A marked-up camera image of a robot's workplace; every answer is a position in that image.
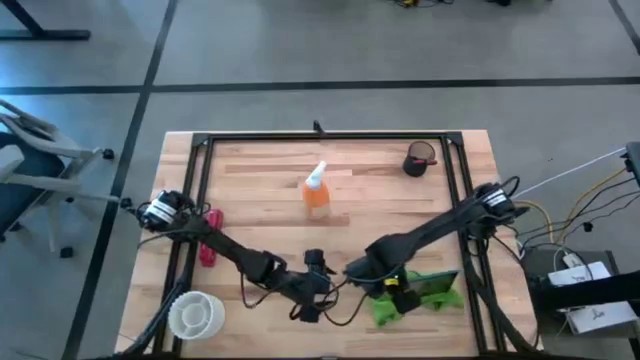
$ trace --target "cable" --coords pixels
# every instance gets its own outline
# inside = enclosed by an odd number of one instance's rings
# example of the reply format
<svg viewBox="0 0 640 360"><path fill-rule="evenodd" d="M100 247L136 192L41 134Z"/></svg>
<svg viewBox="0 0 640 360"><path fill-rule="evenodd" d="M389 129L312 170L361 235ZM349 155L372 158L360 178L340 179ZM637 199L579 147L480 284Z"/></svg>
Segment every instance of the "cable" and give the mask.
<svg viewBox="0 0 640 360"><path fill-rule="evenodd" d="M494 240L499 242L502 245L502 247L504 247L505 249L507 249L507 251L509 251L509 253L511 254L511 257L513 257L513 259L518 263L518 265L520 265L520 267L522 267L522 270L524 270L524 266L520 262L520 257L515 253L515 251L513 251L509 247L509 245L507 245L504 241L500 240L497 236L493 235L492 237L493 237Z"/></svg>
<svg viewBox="0 0 640 360"><path fill-rule="evenodd" d="M619 176L620 174L622 174L623 172L625 172L627 169L626 168L622 168L618 171L616 171L615 173L607 176L606 178L604 178L602 181L600 181L599 183L595 184L594 186L592 186L589 190L585 191L584 193L582 193L582 195L580 195L580 197L578 198L578 200L576 200L576 203L573 205L573 207L571 208L571 211L569 212L569 215L567 216L567 220L571 219L571 217L573 216L573 212L576 210L576 208L578 207L578 205L580 204L580 202L586 198L587 196L589 196L592 192L596 191L599 187L601 187L602 185L608 183L609 181L613 180L614 178L616 178L617 176ZM560 233L559 239L562 239L564 236L564 230Z"/></svg>
<svg viewBox="0 0 640 360"><path fill-rule="evenodd" d="M470 241L467 241L467 250L469 251L469 255L478 257L478 256L484 256L489 252L489 240L488 239L482 239L482 241L484 243L484 246L483 246L484 251L482 252L482 254L480 254L480 251L478 251L477 254L472 253L471 249L469 248L469 242Z"/></svg>
<svg viewBox="0 0 640 360"><path fill-rule="evenodd" d="M138 249L140 249L144 244L150 242L150 241L154 241L154 240L158 240L161 239L167 235L174 235L174 234L187 234L187 233L191 233L191 234L203 234L200 231L193 231L193 230L184 230L184 229L180 229L180 230L171 230L171 231L165 231L163 233L160 233L158 235L152 236L150 238L146 238L142 241L140 241L140 243L138 243Z"/></svg>
<svg viewBox="0 0 640 360"><path fill-rule="evenodd" d="M329 320L329 322L330 322L330 323L332 323L332 324L333 324L333 325L335 325L335 326L347 326L347 325L351 324L351 322L353 321L353 319L355 319L355 318L356 318L356 315L358 315L358 312L360 312L360 308L362 307L362 304L364 303L364 299L366 299L366 298L367 298L367 293L364 293L364 294L362 295L362 297L360 298L360 302L358 303L358 306L356 306L355 311L353 312L353 314L351 314L351 317L349 318L349 320L347 320L347 321L345 321L345 322L339 323L339 322L337 322L337 321L333 320L333 319L329 316L329 314L327 314L327 312L326 312L326 311L325 311L325 312L323 312L324 317L325 317L325 318L327 318L327 320Z"/></svg>
<svg viewBox="0 0 640 360"><path fill-rule="evenodd" d="M626 183L628 183L628 182L630 182L630 181L635 181L635 178L634 178L634 177L631 177L630 179L627 179L627 180L624 180L624 181L621 181L621 182L615 183L615 184L613 184L613 185L607 186L606 188L604 188L604 189L602 189L602 190L598 191L598 193L597 193L597 194L595 194L595 195L591 198L591 200L589 200L589 201L587 202L587 204L586 204L585 206L583 206L583 207L582 207L582 209L580 209L580 211L578 211L578 213L576 214L576 216L582 215L582 213L584 212L584 210L585 210L587 207L589 207L589 205L591 205L591 204L592 204L592 203L593 203L593 202L598 198L598 196L600 196L600 195L601 195L602 193L604 193L605 191L607 191L607 190L611 190L611 189L613 189L613 188L615 188L615 187L617 187L617 186L620 186L620 185L624 185L624 184L626 184ZM569 223L567 224L567 226L566 226L566 227L564 227L564 229L566 229L567 227L569 227L569 225L571 225L572 223L573 223L573 221L569 222ZM562 242L564 242L564 237L560 236L559 240L560 240L560 241L562 241Z"/></svg>
<svg viewBox="0 0 640 360"><path fill-rule="evenodd" d="M264 301L264 299L266 299L269 295L273 294L274 292L278 291L278 289L281 288L283 285L284 284L278 284L278 286L275 286L273 289L268 290L267 293L262 295L262 297L258 299L256 302L254 302L253 304L249 304L247 303L247 295L244 292L244 273L240 273L240 292L242 293L242 303L244 304L244 307L246 307L247 309L255 309L258 305L260 305L260 303Z"/></svg>
<svg viewBox="0 0 640 360"><path fill-rule="evenodd" d="M615 155L615 154L617 154L617 153L619 153L619 152L621 152L621 151L624 151L624 150L625 150L625 148L620 148L620 149L615 150L615 151L612 151L612 152L610 152L610 153L608 153L608 154L604 154L604 155L602 155L602 156L598 156L597 158L595 158L595 159L593 159L593 160L590 160L590 161L588 161L588 162L586 162L586 163L584 163L584 164L582 164L582 165L576 166L576 167L574 167L574 168L572 168L572 169L569 169L569 170L567 170L567 171L565 171L565 172L563 172L563 173L560 173L560 174L558 174L558 175L556 175L556 176L553 176L553 177L551 177L551 178L549 178L549 179L547 179L547 180L541 181L541 182L539 182L539 183L537 183L537 184L535 184L535 185L533 185L533 186L530 186L530 187L528 187L528 188L526 188L526 189L524 189L524 190L520 191L519 193L515 194L514 196L512 196L512 198L513 198L513 199L515 199L515 198L517 198L517 197L520 197L520 196L522 196L522 195L524 195L524 194L528 193L529 191L533 191L533 190L535 190L535 189L539 188L540 186L542 186L542 185L544 185L544 184L546 184L546 183L548 183L548 182L551 182L551 181L553 181L553 180L559 179L559 178L561 178L561 177L563 177L563 176L565 176L565 175L568 175L568 174L570 174L570 173L572 173L572 172L574 172L574 171L578 171L578 170L580 170L580 169L582 169L582 168L585 168L585 167L587 167L587 166L589 166L589 165L591 165L591 164L593 164L593 163L595 163L595 162L597 162L597 161L600 161L600 160L602 160L602 159L604 159L604 158L607 158L607 157L609 157L609 156L611 156L611 155Z"/></svg>
<svg viewBox="0 0 640 360"><path fill-rule="evenodd" d="M582 209L580 209L580 211L578 212L578 214L576 214L576 216L575 216L572 220L571 220L571 219L569 220L569 223L568 223L568 224L566 224L565 226L563 226L563 227L561 227L561 228L559 228L559 229L555 229L555 230L553 230L553 232L556 232L556 231L562 231L562 230L564 230L564 229L568 228L569 226L571 226L571 224L573 223L573 221L575 221L575 219L576 219L576 218L578 218L579 216L583 215L583 211L584 211L587 207L589 207L589 205L591 205L591 203L593 203L593 202L594 202L594 201L595 201L595 200L596 200L596 199L597 199L601 194L603 194L604 192L606 192L606 191L608 191L608 190L611 190L611 189L613 189L613 188L615 188L615 187L618 187L618 186L620 186L620 185L626 184L626 183L628 183L628 182L630 182L630 181L634 181L634 180L635 180L635 178L633 178L633 177L632 177L632 178L627 179L627 180L625 180L625 181L621 181L621 182L615 183L615 184L613 184L613 185L609 185L609 186L607 186L606 188L604 188L604 189L602 189L602 190L598 191L598 193L597 193L593 198L591 198L591 200L589 200L589 202L587 202L587 204L586 204L585 206L583 206L583 207L582 207ZM534 236L531 236L530 238L528 238L527 240L525 240L525 242L523 243L523 245L525 245L525 246L526 246L526 244L527 244L529 241L531 241L531 240L533 240L533 239L536 239L536 238L539 238L540 236L544 236L544 235L546 235L546 234L547 234L547 232L544 232L544 233L540 233L540 234L536 234L536 235L534 235Z"/></svg>
<svg viewBox="0 0 640 360"><path fill-rule="evenodd" d="M542 213L542 216L544 216L544 219L546 221L546 225L547 225L547 229L549 231L549 241L551 243L554 243L553 241L553 225L551 223L551 217L549 216L549 213L547 212L547 210L545 210L542 205L533 202L533 201L529 201L529 200L520 200L520 201L514 201L514 204L524 204L524 205L529 205L533 208L535 208L536 210L538 210L540 213Z"/></svg>
<svg viewBox="0 0 640 360"><path fill-rule="evenodd" d="M629 202L627 202L624 206L621 206L621 207L619 207L619 208L616 208L616 209L611 210L611 211L610 211L608 214L606 214L606 215L599 215L599 216L596 216L596 217L594 217L594 218L592 218L592 219L590 219L590 220L587 220L587 221L583 222L583 223L582 223L582 224L580 224L580 225L576 225L576 226L575 226L571 231L569 231L569 232L567 233L567 235L565 236L565 242L566 242L566 238L567 238L567 237L569 237L569 235L571 235L571 234L573 234L574 232L576 232L579 228L583 227L583 224L590 223L590 222L594 222L594 221L599 220L599 219L607 218L607 217L609 217L609 216L611 216L611 215L615 214L615 213L616 213L616 212L618 212L618 211L624 210L624 209L628 208L628 207L629 207L629 205L631 205L631 204L632 204L634 201L636 201L638 198L640 198L640 195L637 195L636 197L634 197L633 199L631 199L631 200L630 200Z"/></svg>
<svg viewBox="0 0 640 360"><path fill-rule="evenodd" d="M598 210L602 210L602 209L606 208L607 206L609 206L609 205L613 204L614 202L616 202L616 201L618 201L618 200L620 200L620 199L623 199L623 198L625 198L625 197L627 197L627 196L631 196L631 195L635 195L635 194L640 194L640 190L637 190L637 191L631 191L631 192L628 192L628 193L626 193L626 194L623 194L623 195L620 195L620 196L618 196L618 197L615 197L615 198L613 198L613 200L610 200L610 201L609 201L609 202L607 202L606 204L600 205L600 206L598 206L598 207L596 207L596 208L593 208L593 209L591 209L591 210L588 210L588 211L583 212L580 216L585 216L585 215L590 214L590 213L592 213L592 212L596 212L596 211L598 211ZM571 218L570 220L575 220L575 219L577 219L577 218L578 218L578 217L580 217L580 216L574 216L574 217L573 217L573 218ZM566 223L566 222L567 222L567 220L563 220L563 221L554 221L554 222L552 222L552 223L551 223L551 225L560 225L560 224L564 224L564 223ZM539 227L537 227L537 228L529 229L529 230L527 230L527 231L518 232L518 230L517 230L516 228L512 227L512 226L509 226L509 225L504 225L504 226L506 226L506 227L508 227L509 229L511 229L511 230L513 230L513 231L515 231L515 232L516 232L516 236L531 234L531 233L533 233L533 232L536 232L536 231L538 231L538 230L540 230L540 229L544 229L545 227L547 227L547 225L542 225L542 226L539 226Z"/></svg>
<svg viewBox="0 0 640 360"><path fill-rule="evenodd" d="M509 191L507 193L507 195L509 195L509 197L513 196L513 194L515 194L516 190L518 190L518 187L520 187L520 176L512 176L510 178L508 178L505 182L502 183L502 185L500 185L502 187L502 189L504 190L504 188L510 184L512 181L515 181L516 184L513 185L513 189L511 189L511 191Z"/></svg>

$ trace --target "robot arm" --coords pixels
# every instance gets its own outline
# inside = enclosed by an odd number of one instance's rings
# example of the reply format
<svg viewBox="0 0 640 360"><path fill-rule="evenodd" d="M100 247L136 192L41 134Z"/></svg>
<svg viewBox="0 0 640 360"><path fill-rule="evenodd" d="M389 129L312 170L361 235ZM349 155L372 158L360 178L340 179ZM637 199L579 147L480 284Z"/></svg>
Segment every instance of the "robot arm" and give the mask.
<svg viewBox="0 0 640 360"><path fill-rule="evenodd" d="M404 270L419 249L460 229L467 230L470 239L486 239L495 233L497 226L512 223L526 211L526 207L514 206L501 185L482 185L459 206L416 229L376 240L366 248L366 256L348 264L344 273L350 283L362 287L369 296L388 292L398 311L406 313L420 305L419 296L407 291Z"/></svg>

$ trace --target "floor tile line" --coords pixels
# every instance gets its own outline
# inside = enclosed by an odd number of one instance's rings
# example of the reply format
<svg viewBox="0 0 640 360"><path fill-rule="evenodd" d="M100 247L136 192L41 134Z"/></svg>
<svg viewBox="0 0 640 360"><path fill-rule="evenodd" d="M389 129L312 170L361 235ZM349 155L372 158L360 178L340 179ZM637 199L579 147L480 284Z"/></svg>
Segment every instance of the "floor tile line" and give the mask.
<svg viewBox="0 0 640 360"><path fill-rule="evenodd" d="M627 32L627 35L633 43L633 46L636 48L636 53L640 55L640 36L638 36L638 33L633 27L633 24L631 24L631 21L629 21L629 18L627 17L627 14L625 14L624 9L622 9L622 6L620 6L618 0L609 0L609 4L611 5L613 12L618 17L618 20L622 24L622 27L624 27L624 30Z"/></svg>
<svg viewBox="0 0 640 360"><path fill-rule="evenodd" d="M142 85L0 87L0 95L136 94L140 91L142 91Z"/></svg>
<svg viewBox="0 0 640 360"><path fill-rule="evenodd" d="M639 85L640 76L154 85L153 93Z"/></svg>
<svg viewBox="0 0 640 360"><path fill-rule="evenodd" d="M162 20L162 26L156 38L153 54L151 55L149 67L147 68L147 73L145 75L144 85L142 87L140 96L138 97L138 102L136 103L136 107L133 112L133 117L129 125L129 130L127 132L124 146L122 148L122 151L120 152L120 161L118 162L116 175L111 186L111 195L113 196L120 197L122 195L122 192L124 191L124 185L127 178L127 173L129 171L129 166L131 165L131 160L133 158L136 141L138 139L138 134L142 126L144 113L151 96L151 87L158 73L158 68L160 67L160 60L162 58L162 53L167 41L171 24L173 22L173 18L175 17L177 6L178 0L169 0L167 4L167 9ZM62 354L62 360L73 360L78 356L78 352L82 343L82 337L84 335L86 325L89 320L89 315L91 313L91 307L98 286L98 280L100 278L102 266L104 264L104 258L109 246L109 239L111 237L113 225L116 220L116 215L118 214L118 208L118 204L107 204L104 215L102 217L96 245L91 256L89 269L85 277L85 281L82 287L82 293L80 294L80 299L76 307L73 322L71 323L71 329L69 331L67 342Z"/></svg>
<svg viewBox="0 0 640 360"><path fill-rule="evenodd" d="M511 79L450 79L450 80L362 80L362 81L291 81L213 84L122 85L122 86L34 86L0 87L1 95L69 95L69 94L136 94L199 93L242 91L303 91L303 90L384 90L483 87L560 87L640 85L640 76L578 77L578 78L511 78Z"/></svg>

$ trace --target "white cup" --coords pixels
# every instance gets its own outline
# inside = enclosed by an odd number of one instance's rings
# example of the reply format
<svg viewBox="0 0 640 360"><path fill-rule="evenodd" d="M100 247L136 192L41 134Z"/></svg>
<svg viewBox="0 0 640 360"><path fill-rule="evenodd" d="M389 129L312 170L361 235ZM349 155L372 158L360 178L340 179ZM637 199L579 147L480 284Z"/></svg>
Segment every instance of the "white cup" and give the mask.
<svg viewBox="0 0 640 360"><path fill-rule="evenodd" d="M180 339L206 339L224 324L225 311L217 297L200 291L180 295L169 310L169 328Z"/></svg>

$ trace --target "white cable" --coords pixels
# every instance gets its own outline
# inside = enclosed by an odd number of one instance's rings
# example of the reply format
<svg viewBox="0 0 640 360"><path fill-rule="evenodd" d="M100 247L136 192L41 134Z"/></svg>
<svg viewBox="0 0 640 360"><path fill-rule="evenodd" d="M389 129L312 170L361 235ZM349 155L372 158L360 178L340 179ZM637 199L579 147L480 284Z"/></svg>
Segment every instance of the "white cable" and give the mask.
<svg viewBox="0 0 640 360"><path fill-rule="evenodd" d="M524 194L528 193L529 191L535 190L535 189L539 188L540 186L542 186L542 185L544 185L544 184L546 184L546 183L548 183L548 182L550 182L550 181L553 181L553 180L555 180L555 179L561 178L561 177L563 177L563 176L565 176L565 175L567 175L567 174L570 174L570 173L572 173L572 172L574 172L574 171L578 171L578 170L580 170L580 169L582 169L582 168L584 168L584 167L586 167L586 166L589 166L589 165L591 165L591 164L595 163L596 161L600 161L600 160L602 160L602 159L604 159L604 158L607 158L607 157L609 157L609 156L611 156L611 155L617 154L617 153L622 152L622 151L624 151L624 150L625 150L625 148L620 148L620 149L615 150L615 151L612 151L612 152L610 152L610 153L608 153L608 154L605 154L605 155L599 156L599 157L597 157L597 158L595 158L595 159L593 159L593 160L591 160L591 161L589 161L589 162L586 162L586 163L584 163L584 164L582 164L582 165L580 165L580 166L574 167L573 169L567 170L567 171L565 171L565 172L563 172L563 173L561 173L561 174L558 174L558 175L556 175L556 176L554 176L554 177L552 177L552 178L549 178L549 179L547 179L547 180L545 180L545 181L543 181L543 182L540 182L540 183L538 183L538 184L536 184L536 185L533 185L533 186L531 186L531 187L529 187L529 188L527 188L527 189L525 189L525 190L522 190L522 191L520 191L519 193L517 193L517 194L513 195L511 198L512 198L512 199L515 199L515 198L519 197L520 195L524 195Z"/></svg>

